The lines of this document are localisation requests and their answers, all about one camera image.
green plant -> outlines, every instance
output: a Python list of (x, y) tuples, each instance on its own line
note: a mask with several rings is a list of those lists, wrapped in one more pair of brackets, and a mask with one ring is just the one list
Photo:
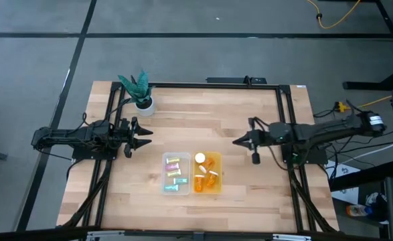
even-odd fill
[(121, 80), (125, 90), (131, 96), (131, 101), (136, 104), (144, 104), (148, 100), (150, 100), (151, 89), (153, 87), (149, 87), (149, 76), (147, 72), (141, 70), (140, 75), (138, 76), (138, 81), (135, 81), (134, 77), (131, 76), (131, 80), (129, 81), (124, 76), (119, 75), (119, 80)]

purple object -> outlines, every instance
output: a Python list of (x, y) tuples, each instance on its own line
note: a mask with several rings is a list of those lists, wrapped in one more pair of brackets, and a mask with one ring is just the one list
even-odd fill
[(165, 166), (167, 171), (173, 171), (179, 169), (178, 163), (171, 163)]

orange bottle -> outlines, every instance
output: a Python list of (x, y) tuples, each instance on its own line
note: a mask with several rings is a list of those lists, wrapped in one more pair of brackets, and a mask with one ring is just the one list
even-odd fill
[(214, 166), (214, 164), (215, 164), (214, 160), (211, 157), (208, 157), (203, 165), (205, 167), (205, 170), (209, 171)]
[(210, 171), (210, 177), (208, 178), (207, 182), (207, 187), (212, 187), (214, 186), (216, 180), (217, 180), (218, 173), (214, 171)]
[(204, 175), (195, 175), (195, 191), (196, 192), (201, 192), (202, 191), (202, 185), (204, 183)]

yellow cable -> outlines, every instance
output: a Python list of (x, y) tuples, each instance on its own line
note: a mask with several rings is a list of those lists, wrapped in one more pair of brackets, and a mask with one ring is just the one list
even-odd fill
[[(362, 108), (362, 107), (366, 107), (366, 106), (369, 106), (369, 105), (372, 105), (372, 104), (376, 104), (376, 103), (378, 103), (378, 102), (381, 102), (381, 101), (384, 101), (384, 100), (388, 100), (389, 98), (391, 98), (392, 96), (386, 96), (386, 97), (383, 97), (383, 98), (380, 98), (380, 99), (377, 99), (377, 100), (375, 100), (375, 101), (372, 101), (372, 102), (369, 102), (369, 103), (366, 103), (366, 104), (362, 104), (361, 106), (359, 106), (358, 108)], [(345, 107), (344, 108), (345, 110), (351, 110), (351, 108), (350, 107)]]
[[(317, 6), (314, 2), (312, 2), (311, 0), (306, 0), (306, 1), (308, 1), (310, 4), (312, 4), (312, 5), (316, 8), (317, 14), (320, 14), (319, 8), (318, 8), (318, 6)], [(341, 23), (346, 17), (348, 17), (348, 15), (349, 15), (350, 13), (352, 13), (352, 11), (354, 11), (354, 9), (357, 7), (357, 5), (358, 5), (358, 3), (360, 3), (360, 1), (361, 1), (361, 0), (357, 0), (356, 4), (354, 4), (354, 6), (353, 6), (353, 7), (352, 7), (352, 8), (351, 8), (351, 9), (350, 9), (350, 10), (349, 10), (349, 11), (348, 11), (339, 21), (337, 21), (336, 23), (330, 25), (329, 27), (323, 26), (320, 17), (318, 17), (318, 24), (319, 24), (320, 27), (322, 27), (323, 29), (331, 29), (332, 27), (335, 27), (336, 25), (338, 25), (339, 23)]]

desk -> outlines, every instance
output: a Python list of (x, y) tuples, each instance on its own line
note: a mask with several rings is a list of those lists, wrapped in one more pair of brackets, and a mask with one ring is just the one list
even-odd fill
[[(86, 108), (89, 123), (104, 118), (111, 84), (94, 82)], [(297, 122), (313, 123), (307, 89), (291, 86), (291, 92)], [(287, 172), (276, 166), (268, 149), (260, 149), (261, 164), (253, 165), (251, 152), (232, 144), (232, 140), (248, 130), (248, 117), (258, 116), (267, 123), (279, 121), (275, 91), (154, 88), (153, 98), (156, 113), (149, 118), (138, 116), (140, 125), (154, 132), (146, 136), (153, 142), (134, 151), (131, 159), (125, 158), (124, 145), (119, 150), (112, 164), (101, 228), (296, 231)], [(123, 118), (136, 115), (133, 104), (124, 106)], [(278, 160), (282, 160), (280, 148), (273, 149)], [(162, 195), (162, 154), (176, 151), (193, 154), (201, 150), (222, 153), (223, 192)], [(338, 229), (325, 173), (316, 165), (306, 167), (313, 203), (330, 225)], [(93, 168), (94, 160), (84, 160), (72, 168), (58, 224), (68, 221), (86, 198)], [(89, 224), (94, 223), (96, 207), (97, 201)], [(303, 202), (300, 207), (307, 229)]]

